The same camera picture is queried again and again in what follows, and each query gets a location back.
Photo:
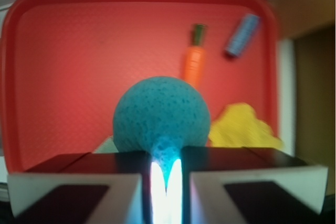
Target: red surface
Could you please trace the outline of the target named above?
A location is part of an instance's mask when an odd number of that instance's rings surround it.
[[[261,24],[241,58],[223,55],[247,13]],[[276,20],[264,0],[17,0],[2,34],[8,171],[93,151],[120,97],[152,76],[182,77],[194,23],[206,24],[199,90],[215,119],[247,102],[277,133]]]

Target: blue sponge ball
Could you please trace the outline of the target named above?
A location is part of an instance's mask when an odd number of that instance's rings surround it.
[[[113,140],[119,152],[152,154],[167,178],[183,146],[204,146],[210,114],[201,94],[171,77],[145,79],[120,99],[113,118]]]

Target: tray rim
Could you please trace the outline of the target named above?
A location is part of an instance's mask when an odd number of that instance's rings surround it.
[[[87,2],[161,2],[161,3],[199,3],[199,4],[234,4],[243,2],[245,6],[256,10],[266,22],[267,41],[266,54],[269,66],[267,76],[268,99],[265,107],[269,111],[268,124],[272,127],[275,135],[278,135],[278,98],[277,98],[277,62],[276,42],[278,40],[277,21],[274,11],[267,0],[16,0],[10,7],[3,24],[2,37],[0,40],[0,56],[2,58],[0,75],[0,112],[2,124],[2,138],[6,166],[9,173],[22,172],[22,160],[17,143],[17,121],[15,108],[14,87],[14,59],[11,54],[15,47],[15,30],[21,16],[31,8],[39,5],[57,3],[87,3]]]

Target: yellow cloth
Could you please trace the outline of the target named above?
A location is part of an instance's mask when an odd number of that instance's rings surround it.
[[[272,147],[282,149],[283,143],[273,136],[265,122],[256,118],[255,110],[246,103],[229,105],[211,124],[212,147]]]

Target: carrot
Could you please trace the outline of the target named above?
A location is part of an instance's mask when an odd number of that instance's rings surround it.
[[[195,89],[201,81],[205,63],[205,50],[202,47],[205,28],[202,24],[195,25],[193,45],[186,51],[183,79]]]

